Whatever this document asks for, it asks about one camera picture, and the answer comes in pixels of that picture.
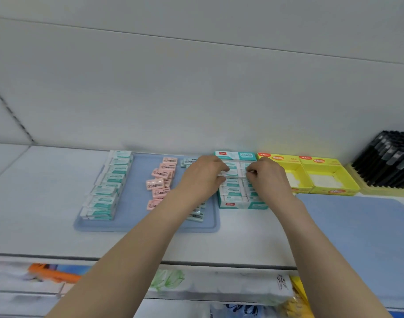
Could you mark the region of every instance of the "person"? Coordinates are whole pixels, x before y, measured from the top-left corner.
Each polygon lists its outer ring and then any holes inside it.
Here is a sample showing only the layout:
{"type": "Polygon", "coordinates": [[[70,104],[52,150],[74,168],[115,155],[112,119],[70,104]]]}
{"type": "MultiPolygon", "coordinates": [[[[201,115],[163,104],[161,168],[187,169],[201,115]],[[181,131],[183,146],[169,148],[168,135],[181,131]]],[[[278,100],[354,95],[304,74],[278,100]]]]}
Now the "person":
{"type": "MultiPolygon", "coordinates": [[[[229,168],[201,156],[176,188],[110,249],[47,315],[48,318],[130,318],[143,300],[174,233],[218,190],[229,168]]],[[[293,194],[284,169],[263,157],[247,178],[277,216],[316,318],[391,317],[293,194]]]]}

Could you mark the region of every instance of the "empty yellow box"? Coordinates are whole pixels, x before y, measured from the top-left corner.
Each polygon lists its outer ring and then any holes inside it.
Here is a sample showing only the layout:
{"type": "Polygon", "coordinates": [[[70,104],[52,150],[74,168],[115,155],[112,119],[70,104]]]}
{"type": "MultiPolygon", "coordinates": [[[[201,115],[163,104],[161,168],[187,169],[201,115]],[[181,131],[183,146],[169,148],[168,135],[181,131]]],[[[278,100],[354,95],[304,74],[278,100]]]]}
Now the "empty yellow box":
{"type": "Polygon", "coordinates": [[[312,194],[355,195],[360,187],[337,159],[299,156],[303,168],[311,178],[312,194]]]}
{"type": "Polygon", "coordinates": [[[302,167],[299,156],[271,153],[258,153],[257,159],[268,157],[279,163],[286,171],[287,178],[294,193],[309,193],[314,184],[302,167]]]}

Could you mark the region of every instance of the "blue mat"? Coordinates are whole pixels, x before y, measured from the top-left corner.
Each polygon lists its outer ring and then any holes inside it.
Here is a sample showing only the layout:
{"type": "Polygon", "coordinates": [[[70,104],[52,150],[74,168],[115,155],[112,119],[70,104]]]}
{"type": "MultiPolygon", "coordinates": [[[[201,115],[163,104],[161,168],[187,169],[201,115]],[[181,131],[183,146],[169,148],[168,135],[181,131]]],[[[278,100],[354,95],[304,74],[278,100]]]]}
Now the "blue mat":
{"type": "Polygon", "coordinates": [[[297,197],[383,304],[403,306],[404,205],[376,197],[297,197]]]}
{"type": "MultiPolygon", "coordinates": [[[[109,231],[128,232],[147,214],[146,206],[152,199],[152,192],[146,190],[146,180],[153,178],[152,171],[159,166],[164,156],[178,157],[179,162],[184,156],[158,155],[158,154],[134,154],[134,161],[127,177],[124,190],[117,205],[117,212],[112,221],[88,221],[80,216],[74,222],[74,228],[78,231],[109,231]]],[[[185,168],[177,166],[174,188],[180,182],[185,168]]],[[[184,221],[178,232],[186,233],[212,233],[220,229],[220,214],[218,198],[214,194],[206,202],[204,211],[204,221],[202,223],[194,221],[184,221]]]]}

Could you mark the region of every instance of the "person's right hand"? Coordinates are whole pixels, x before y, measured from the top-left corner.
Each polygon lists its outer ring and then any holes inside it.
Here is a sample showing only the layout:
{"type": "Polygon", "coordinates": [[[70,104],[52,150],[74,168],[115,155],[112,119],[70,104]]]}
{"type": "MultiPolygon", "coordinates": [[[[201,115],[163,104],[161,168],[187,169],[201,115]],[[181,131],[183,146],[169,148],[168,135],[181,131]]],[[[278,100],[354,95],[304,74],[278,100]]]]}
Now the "person's right hand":
{"type": "Polygon", "coordinates": [[[262,157],[246,170],[248,180],[270,208],[278,208],[295,199],[286,172],[277,162],[262,157]]]}

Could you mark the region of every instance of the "red label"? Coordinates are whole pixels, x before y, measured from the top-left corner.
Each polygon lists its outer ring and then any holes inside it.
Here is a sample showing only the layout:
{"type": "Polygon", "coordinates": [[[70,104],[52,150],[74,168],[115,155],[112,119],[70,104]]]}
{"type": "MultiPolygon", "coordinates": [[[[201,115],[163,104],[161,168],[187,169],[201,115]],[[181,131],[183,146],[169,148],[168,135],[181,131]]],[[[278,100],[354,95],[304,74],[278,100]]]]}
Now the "red label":
{"type": "Polygon", "coordinates": [[[332,189],[331,191],[329,191],[329,193],[332,194],[340,194],[340,193],[344,193],[346,192],[344,189],[332,189]]]}

